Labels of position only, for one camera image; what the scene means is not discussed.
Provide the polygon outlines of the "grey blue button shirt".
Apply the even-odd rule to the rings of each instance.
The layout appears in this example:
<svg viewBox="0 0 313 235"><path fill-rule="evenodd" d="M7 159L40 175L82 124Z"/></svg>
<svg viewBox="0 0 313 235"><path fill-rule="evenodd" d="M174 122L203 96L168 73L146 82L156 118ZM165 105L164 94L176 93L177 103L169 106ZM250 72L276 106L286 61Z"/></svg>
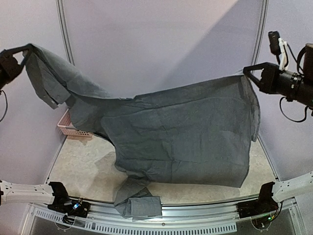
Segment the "grey blue button shirt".
<svg viewBox="0 0 313 235"><path fill-rule="evenodd" d="M51 108L66 104L72 125L108 140L127 174L114 207L125 218L161 216L151 182L239 188L249 172L260 107L242 74L114 98L74 65L30 45L25 69Z"/></svg>

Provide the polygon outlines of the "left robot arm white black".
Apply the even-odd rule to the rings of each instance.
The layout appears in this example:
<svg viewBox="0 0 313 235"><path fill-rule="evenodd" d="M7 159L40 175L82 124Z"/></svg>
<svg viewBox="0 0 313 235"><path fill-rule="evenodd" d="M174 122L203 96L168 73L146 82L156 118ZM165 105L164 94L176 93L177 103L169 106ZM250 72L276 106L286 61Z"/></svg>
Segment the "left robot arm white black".
<svg viewBox="0 0 313 235"><path fill-rule="evenodd" d="M33 46L27 44L3 50L0 53L0 87L11 83L17 78L30 54ZM61 182L51 182L43 185L13 184L1 180L0 203L44 203L55 205L61 212L69 212L73 203L69 198L67 190Z"/></svg>

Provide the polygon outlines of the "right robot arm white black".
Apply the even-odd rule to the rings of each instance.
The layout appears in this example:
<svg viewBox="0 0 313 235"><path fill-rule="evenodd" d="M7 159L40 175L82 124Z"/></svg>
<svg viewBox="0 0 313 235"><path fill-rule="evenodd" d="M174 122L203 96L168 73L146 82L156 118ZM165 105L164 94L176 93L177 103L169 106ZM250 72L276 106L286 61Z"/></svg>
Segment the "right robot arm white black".
<svg viewBox="0 0 313 235"><path fill-rule="evenodd" d="M302 123L307 119L307 111L313 109L313 45L307 43L299 52L296 60L297 72L287 70L286 63L281 65L264 62L244 67L243 73L266 94L280 94L288 102L297 101L305 105L304 117L301 120L288 120ZM279 183L267 183L262 186L270 190L253 202L256 213L264 213L272 205L272 200L281 203L286 199L312 192L313 172L291 178Z"/></svg>

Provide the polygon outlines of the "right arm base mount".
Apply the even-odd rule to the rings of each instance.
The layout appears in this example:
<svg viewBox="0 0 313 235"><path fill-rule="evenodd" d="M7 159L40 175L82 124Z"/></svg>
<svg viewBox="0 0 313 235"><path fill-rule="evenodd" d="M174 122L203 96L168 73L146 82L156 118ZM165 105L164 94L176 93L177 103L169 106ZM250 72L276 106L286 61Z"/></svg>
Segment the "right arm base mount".
<svg viewBox="0 0 313 235"><path fill-rule="evenodd" d="M274 184L275 182L263 184L257 199L237 203L236 207L239 217L252 217L277 210L278 203L272 198Z"/></svg>

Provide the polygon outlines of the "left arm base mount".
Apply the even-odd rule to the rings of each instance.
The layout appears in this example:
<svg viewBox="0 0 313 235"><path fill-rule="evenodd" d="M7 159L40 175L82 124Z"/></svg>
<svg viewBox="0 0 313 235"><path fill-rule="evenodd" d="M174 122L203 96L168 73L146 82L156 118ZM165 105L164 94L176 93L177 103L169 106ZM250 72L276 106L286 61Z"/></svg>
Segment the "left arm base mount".
<svg viewBox="0 0 313 235"><path fill-rule="evenodd" d="M89 202L84 201L82 198L70 199L65 186L61 182L50 182L48 185L52 187L52 195L54 196L53 202L47 206L50 210L67 213L69 216L87 217L91 207Z"/></svg>

